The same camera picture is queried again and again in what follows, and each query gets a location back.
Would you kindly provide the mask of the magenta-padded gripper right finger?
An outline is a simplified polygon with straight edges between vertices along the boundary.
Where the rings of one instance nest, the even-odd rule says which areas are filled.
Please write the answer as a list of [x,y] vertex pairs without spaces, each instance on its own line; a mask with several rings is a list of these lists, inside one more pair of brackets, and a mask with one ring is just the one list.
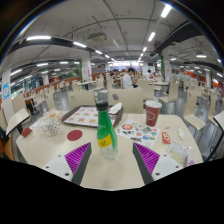
[[182,169],[168,154],[159,155],[138,143],[133,144],[133,154],[145,185]]

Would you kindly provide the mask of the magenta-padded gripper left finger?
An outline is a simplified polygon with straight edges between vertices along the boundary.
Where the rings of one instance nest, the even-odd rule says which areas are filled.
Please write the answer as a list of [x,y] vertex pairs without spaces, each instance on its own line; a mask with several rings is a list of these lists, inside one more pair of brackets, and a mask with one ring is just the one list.
[[44,165],[42,169],[76,185],[80,185],[91,152],[91,143],[86,143],[66,155],[57,155]]

